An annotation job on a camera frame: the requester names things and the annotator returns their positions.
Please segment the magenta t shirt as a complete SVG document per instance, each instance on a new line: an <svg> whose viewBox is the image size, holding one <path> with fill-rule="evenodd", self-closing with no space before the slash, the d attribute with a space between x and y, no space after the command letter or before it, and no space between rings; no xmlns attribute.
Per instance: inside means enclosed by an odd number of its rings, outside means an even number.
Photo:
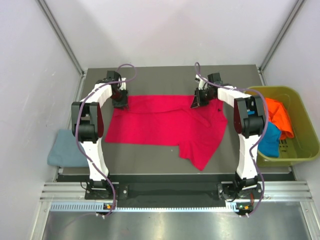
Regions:
<svg viewBox="0 0 320 240"><path fill-rule="evenodd" d="M191 95L134 95L127 109L115 109L106 143L170 146L203 171L221 144L228 120L223 102L191 108Z"/></svg>

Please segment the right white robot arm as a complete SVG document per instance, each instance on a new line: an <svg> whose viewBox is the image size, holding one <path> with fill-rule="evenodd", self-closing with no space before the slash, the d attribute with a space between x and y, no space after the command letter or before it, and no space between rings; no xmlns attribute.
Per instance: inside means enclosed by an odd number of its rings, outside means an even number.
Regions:
<svg viewBox="0 0 320 240"><path fill-rule="evenodd" d="M232 85L224 84L220 74L207 78L195 75L198 87L194 91L191 108L204 107L212 100L220 100L233 107L233 126L239 137L239 163L233 181L235 197L245 198L258 187L258 141L266 134L268 117L266 101Z"/></svg>

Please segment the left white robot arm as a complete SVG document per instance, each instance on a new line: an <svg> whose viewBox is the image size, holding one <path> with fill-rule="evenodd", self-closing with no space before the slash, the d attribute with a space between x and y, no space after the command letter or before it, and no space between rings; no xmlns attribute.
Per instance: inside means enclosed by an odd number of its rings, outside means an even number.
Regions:
<svg viewBox="0 0 320 240"><path fill-rule="evenodd" d="M125 78L117 71L108 71L106 77L98 80L93 90L81 101L71 104L71 130L80 152L89 165L89 180L86 181L87 200L112 199L114 187L108 182L102 138L104 122L101 108L111 99L115 109L128 108L128 90Z"/></svg>

